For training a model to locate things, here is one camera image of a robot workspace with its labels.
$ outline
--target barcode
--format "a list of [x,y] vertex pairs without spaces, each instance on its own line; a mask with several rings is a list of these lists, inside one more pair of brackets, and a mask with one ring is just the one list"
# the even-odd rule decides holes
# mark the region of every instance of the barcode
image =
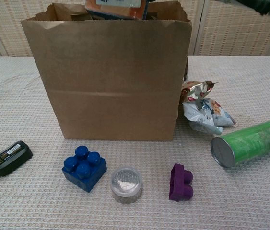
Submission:
[[14,151],[16,151],[20,147],[19,144],[16,144],[12,149],[10,149],[7,154],[11,155]]

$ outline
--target wicker panel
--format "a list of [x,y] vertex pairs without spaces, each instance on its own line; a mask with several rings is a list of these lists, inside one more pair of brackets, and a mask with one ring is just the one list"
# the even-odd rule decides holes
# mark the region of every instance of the wicker panel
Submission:
[[198,45],[199,55],[269,55],[270,16],[210,1]]
[[[198,0],[181,0],[193,20]],[[31,56],[20,21],[44,11],[52,2],[84,4],[84,0],[0,0],[0,38],[9,56]]]

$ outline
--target purple mega bloks brick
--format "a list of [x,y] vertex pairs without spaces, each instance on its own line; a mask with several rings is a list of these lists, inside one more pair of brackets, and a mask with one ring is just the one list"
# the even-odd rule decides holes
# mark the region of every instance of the purple mega bloks brick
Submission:
[[171,170],[169,199],[175,201],[191,199],[193,189],[189,184],[192,178],[191,171],[184,170],[181,164],[175,164]]

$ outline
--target brown paper bag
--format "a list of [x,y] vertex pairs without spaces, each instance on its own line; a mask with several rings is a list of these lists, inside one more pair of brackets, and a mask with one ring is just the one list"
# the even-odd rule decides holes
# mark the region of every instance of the brown paper bag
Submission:
[[53,3],[22,21],[65,138],[173,138],[191,23],[178,1],[149,12],[157,20],[89,20]]

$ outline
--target metal can bottom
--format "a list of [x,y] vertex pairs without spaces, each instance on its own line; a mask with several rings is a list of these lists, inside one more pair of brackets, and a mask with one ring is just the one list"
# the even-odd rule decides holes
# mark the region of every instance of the metal can bottom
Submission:
[[211,140],[211,154],[222,167],[230,168],[236,165],[234,152],[223,138]]

